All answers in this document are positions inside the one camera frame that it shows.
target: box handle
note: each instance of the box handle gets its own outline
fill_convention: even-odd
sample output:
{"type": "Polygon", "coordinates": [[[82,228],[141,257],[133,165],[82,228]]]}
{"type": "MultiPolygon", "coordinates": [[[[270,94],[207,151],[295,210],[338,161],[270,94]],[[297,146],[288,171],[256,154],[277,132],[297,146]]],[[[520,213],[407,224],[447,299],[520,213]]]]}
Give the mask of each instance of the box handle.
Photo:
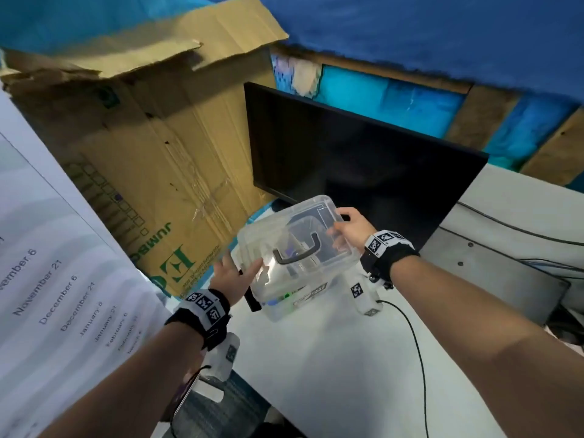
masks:
{"type": "Polygon", "coordinates": [[[308,258],[313,253],[318,252],[318,250],[320,250],[320,248],[321,248],[321,240],[320,240],[320,238],[318,238],[318,234],[316,232],[311,233],[310,236],[312,236],[312,242],[314,243],[314,246],[311,247],[306,252],[298,253],[296,255],[291,256],[290,258],[282,258],[282,256],[280,255],[280,251],[278,249],[272,250],[272,253],[274,254],[274,258],[276,260],[276,263],[278,263],[279,265],[282,265],[282,266],[290,265],[292,263],[296,263],[296,261],[300,261],[300,260],[303,260],[304,258],[308,258]]]}

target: clear plastic storage box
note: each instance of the clear plastic storage box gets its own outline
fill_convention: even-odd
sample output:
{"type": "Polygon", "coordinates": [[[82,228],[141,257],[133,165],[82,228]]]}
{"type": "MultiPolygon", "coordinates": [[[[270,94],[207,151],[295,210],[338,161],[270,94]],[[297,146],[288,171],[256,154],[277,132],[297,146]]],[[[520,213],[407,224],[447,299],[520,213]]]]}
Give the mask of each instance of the clear plastic storage box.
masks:
{"type": "Polygon", "coordinates": [[[251,289],[273,321],[302,307],[332,287],[343,286],[339,276],[359,261],[348,243],[333,247],[336,237],[327,229],[343,221],[326,195],[298,203],[242,228],[237,240],[244,267],[259,257],[264,267],[251,289]]]}

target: plastic box lid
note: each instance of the plastic box lid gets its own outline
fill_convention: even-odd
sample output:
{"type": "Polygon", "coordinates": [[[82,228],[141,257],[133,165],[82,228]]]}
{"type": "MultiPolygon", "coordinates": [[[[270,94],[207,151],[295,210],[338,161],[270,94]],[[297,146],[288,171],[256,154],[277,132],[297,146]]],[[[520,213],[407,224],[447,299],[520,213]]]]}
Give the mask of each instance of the plastic box lid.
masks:
{"type": "Polygon", "coordinates": [[[263,257],[264,267],[251,283],[259,302],[268,302],[324,276],[332,277],[354,265],[359,252],[338,232],[326,233],[343,221],[326,195],[319,195],[244,226],[238,235],[244,267],[263,257]],[[333,241],[341,237],[338,249],[333,241]]]}

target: computer monitor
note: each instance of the computer monitor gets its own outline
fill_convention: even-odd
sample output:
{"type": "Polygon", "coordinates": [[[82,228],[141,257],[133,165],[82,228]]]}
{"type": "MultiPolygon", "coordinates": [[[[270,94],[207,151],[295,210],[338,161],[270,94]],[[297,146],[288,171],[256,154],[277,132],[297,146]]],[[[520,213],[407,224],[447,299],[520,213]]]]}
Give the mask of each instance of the computer monitor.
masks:
{"type": "Polygon", "coordinates": [[[488,159],[483,152],[245,83],[256,187],[319,194],[421,249],[488,159]]]}

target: white paper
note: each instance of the white paper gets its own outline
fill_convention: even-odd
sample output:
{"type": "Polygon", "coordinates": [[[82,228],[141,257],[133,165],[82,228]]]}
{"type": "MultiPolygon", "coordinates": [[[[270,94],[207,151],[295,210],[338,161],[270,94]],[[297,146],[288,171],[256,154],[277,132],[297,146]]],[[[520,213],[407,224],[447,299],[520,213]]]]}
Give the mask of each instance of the white paper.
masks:
{"type": "Polygon", "coordinates": [[[0,92],[0,437],[40,434],[168,315],[0,92]]]}

